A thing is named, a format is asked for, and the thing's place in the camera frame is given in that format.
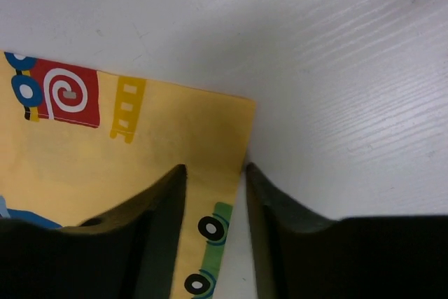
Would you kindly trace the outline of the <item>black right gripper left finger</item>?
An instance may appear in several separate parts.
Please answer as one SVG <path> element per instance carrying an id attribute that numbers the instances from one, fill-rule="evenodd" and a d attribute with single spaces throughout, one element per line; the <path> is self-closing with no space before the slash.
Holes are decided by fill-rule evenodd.
<path id="1" fill-rule="evenodd" d="M 1 206 L 2 298 L 168 298 L 187 169 L 76 226 Z"/>

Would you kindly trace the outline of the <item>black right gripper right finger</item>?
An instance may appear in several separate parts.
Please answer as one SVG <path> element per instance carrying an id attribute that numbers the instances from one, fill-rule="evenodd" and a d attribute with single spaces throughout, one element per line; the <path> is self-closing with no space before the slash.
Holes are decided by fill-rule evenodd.
<path id="1" fill-rule="evenodd" d="M 446 298 L 446 216 L 331 220 L 246 167 L 259 298 Z"/>

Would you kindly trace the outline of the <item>yellow vehicle-print cloth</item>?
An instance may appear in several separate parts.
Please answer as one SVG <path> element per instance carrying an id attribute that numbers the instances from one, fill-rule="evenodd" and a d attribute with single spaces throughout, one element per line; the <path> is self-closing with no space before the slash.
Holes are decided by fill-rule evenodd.
<path id="1" fill-rule="evenodd" d="M 1 54 L 1 206 L 76 226 L 185 165 L 168 298 L 211 298 L 256 105 L 249 99 Z"/>

